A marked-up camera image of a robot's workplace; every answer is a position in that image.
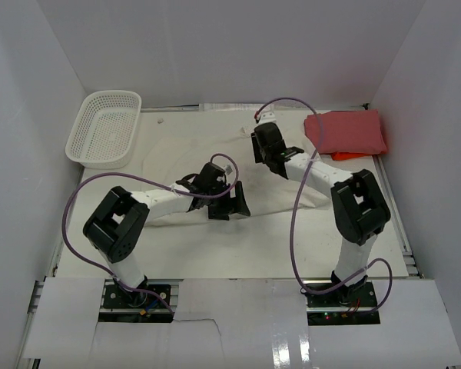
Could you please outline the folded orange t shirt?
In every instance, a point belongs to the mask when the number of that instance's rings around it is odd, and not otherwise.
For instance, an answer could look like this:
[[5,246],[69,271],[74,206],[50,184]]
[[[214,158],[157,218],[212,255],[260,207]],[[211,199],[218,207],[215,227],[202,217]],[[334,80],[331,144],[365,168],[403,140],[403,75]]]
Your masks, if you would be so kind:
[[369,157],[370,154],[365,153],[349,153],[349,152],[335,152],[330,155],[331,159],[334,161],[346,161],[356,158]]

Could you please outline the folded red t shirt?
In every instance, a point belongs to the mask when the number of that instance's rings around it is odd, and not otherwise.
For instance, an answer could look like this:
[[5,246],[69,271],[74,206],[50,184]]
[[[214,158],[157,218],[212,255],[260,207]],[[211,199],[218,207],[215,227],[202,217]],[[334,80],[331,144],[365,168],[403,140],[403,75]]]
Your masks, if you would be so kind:
[[377,110],[329,111],[304,120],[307,138],[322,155],[379,155],[387,152]]

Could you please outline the aluminium frame rail left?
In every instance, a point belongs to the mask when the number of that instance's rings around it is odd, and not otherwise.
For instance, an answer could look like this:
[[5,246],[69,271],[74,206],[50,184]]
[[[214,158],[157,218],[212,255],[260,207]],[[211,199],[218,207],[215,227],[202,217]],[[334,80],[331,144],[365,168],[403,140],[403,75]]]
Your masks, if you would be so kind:
[[28,340],[28,335],[31,330],[32,322],[35,315],[35,303],[40,299],[40,289],[44,284],[45,280],[49,277],[55,277],[57,274],[59,262],[61,260],[61,254],[64,248],[64,241],[61,233],[61,229],[58,229],[58,239],[54,243],[53,252],[49,258],[47,268],[43,275],[36,279],[33,284],[32,295],[30,297],[26,315],[25,329],[23,331],[22,339],[19,346],[18,355],[15,360],[15,368],[38,368],[39,364],[36,364],[37,359],[24,358],[25,345]]

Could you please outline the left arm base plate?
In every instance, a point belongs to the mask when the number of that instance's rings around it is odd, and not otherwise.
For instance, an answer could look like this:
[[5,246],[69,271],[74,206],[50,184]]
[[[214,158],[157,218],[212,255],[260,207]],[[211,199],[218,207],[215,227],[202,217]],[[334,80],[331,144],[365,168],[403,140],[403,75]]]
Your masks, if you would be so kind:
[[153,294],[125,291],[114,282],[104,286],[98,315],[101,323],[168,324],[172,313]]

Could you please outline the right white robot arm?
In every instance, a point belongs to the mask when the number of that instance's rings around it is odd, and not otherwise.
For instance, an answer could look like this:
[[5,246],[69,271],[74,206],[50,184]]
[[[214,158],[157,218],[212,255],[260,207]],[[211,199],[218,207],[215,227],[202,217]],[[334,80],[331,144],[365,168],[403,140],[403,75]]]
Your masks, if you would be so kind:
[[[331,294],[340,306],[350,306],[360,296],[366,281],[371,250],[377,237],[390,221],[391,213],[371,171],[351,172],[316,159],[302,148],[288,147],[272,111],[257,112],[256,126],[250,134],[254,160],[271,172],[299,184],[290,224],[290,258],[294,275],[308,295]],[[305,187],[331,200],[337,230],[342,236],[340,255],[331,274],[332,286],[314,290],[299,276],[294,254],[294,229],[300,196]]]

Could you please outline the white plastic basket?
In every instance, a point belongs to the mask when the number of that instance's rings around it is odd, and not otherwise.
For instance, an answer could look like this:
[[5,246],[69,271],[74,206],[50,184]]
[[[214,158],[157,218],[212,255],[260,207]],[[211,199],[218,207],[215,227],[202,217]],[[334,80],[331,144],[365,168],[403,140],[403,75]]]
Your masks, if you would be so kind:
[[141,96],[133,91],[104,90],[82,102],[65,154],[85,168],[119,169],[130,160],[141,120]]

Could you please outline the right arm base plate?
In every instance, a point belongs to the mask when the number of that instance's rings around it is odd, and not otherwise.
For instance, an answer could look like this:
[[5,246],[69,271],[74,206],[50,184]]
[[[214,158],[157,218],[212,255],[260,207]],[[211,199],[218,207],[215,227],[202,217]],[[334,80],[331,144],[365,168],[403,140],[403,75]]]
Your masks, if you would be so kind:
[[347,297],[340,291],[312,295],[301,288],[300,293],[306,298],[307,322],[310,327],[380,324],[379,312],[371,311],[378,303],[372,282],[366,282]]

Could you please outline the white t shirt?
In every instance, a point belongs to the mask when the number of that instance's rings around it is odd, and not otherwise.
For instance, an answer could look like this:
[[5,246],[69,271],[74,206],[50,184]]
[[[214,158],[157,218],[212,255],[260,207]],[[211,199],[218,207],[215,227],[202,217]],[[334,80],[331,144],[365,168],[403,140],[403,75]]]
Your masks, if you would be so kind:
[[[291,211],[299,184],[270,172],[254,162],[250,133],[253,127],[241,128],[227,136],[207,138],[162,138],[148,152],[142,165],[143,177],[170,185],[185,175],[199,173],[211,155],[223,153],[233,158],[239,169],[244,196],[251,217]],[[313,145],[299,126],[280,128],[287,147],[302,148],[310,157]],[[330,200],[312,188],[304,187],[299,208],[328,208]],[[149,221],[148,226],[180,226],[208,221],[207,208],[189,213],[166,215]]]

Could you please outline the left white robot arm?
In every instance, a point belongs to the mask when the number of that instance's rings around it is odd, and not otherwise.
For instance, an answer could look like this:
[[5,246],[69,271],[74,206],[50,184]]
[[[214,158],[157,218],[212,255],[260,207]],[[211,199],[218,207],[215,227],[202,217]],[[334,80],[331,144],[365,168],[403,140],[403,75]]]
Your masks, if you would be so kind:
[[241,181],[227,182],[226,171],[206,163],[197,174],[176,181],[170,189],[129,192],[112,188],[83,227],[83,235],[107,261],[123,284],[121,298],[129,306],[143,304],[147,278],[139,269],[133,250],[148,222],[166,215],[207,208],[211,220],[228,221],[234,214],[250,216]]

